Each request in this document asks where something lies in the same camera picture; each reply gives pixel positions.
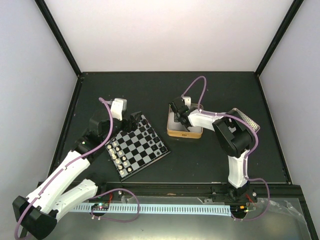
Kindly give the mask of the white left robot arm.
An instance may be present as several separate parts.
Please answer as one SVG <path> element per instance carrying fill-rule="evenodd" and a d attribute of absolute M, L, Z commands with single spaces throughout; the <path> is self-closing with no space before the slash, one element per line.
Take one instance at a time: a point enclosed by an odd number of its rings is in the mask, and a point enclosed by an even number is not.
<path fill-rule="evenodd" d="M 28 196 L 18 196 L 13 201 L 17 226 L 37 240 L 43 240 L 74 207 L 89 199 L 101 200 L 109 194 L 104 178 L 96 173 L 90 173 L 72 189 L 68 187 L 101 155 L 112 138 L 120 132 L 136 130 L 141 115 L 138 111 L 118 119 L 109 110 L 96 111 L 89 127 L 55 171 Z"/>

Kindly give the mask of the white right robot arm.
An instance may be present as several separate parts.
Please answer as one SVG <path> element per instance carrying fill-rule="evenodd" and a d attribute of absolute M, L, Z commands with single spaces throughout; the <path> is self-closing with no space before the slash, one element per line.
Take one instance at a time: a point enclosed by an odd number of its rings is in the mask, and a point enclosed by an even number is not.
<path fill-rule="evenodd" d="M 216 113 L 186 106 L 173 113 L 174 119 L 186 129 L 201 127 L 214 131 L 228 157 L 228 198 L 240 201 L 250 185 L 248 157 L 258 146 L 260 126 L 237 108 L 227 113 Z"/>

